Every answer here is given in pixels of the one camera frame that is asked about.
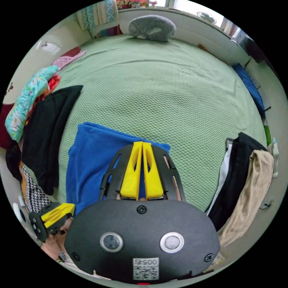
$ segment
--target black and white patterned fabric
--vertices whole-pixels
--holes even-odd
[[[43,192],[41,187],[32,179],[26,170],[25,166],[20,163],[19,165],[20,173],[22,175],[21,192],[22,197],[27,209],[27,212],[40,213],[47,205],[51,203],[51,200]],[[60,251],[58,261],[65,262],[66,256],[64,251]]]

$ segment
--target gray pillow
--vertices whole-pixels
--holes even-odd
[[[176,26],[166,17],[145,15],[133,19],[128,30],[129,34],[137,39],[166,42],[174,35]]]

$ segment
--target black cloth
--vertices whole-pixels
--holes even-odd
[[[232,215],[248,176],[250,156],[254,150],[267,149],[250,136],[239,133],[233,140],[228,174],[224,185],[209,213],[216,231],[219,231]]]
[[[59,183],[59,147],[70,112],[82,85],[60,89],[39,102],[24,129],[22,161],[35,174],[38,185],[53,195]]]
[[[12,141],[12,143],[9,145],[8,149],[6,150],[5,159],[7,168],[12,176],[19,182],[22,182],[22,175],[19,169],[21,151],[16,141]]]

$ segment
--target qr code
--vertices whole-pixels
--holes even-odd
[[[158,280],[159,258],[133,259],[134,280]]]

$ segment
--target bed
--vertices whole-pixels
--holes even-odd
[[[210,53],[176,39],[127,35],[92,39],[81,49],[87,53],[60,72],[56,88],[84,86],[62,137],[53,201],[66,201],[68,151],[83,122],[171,145],[186,200],[202,211],[218,185],[226,138],[244,132],[266,146],[243,81]]]

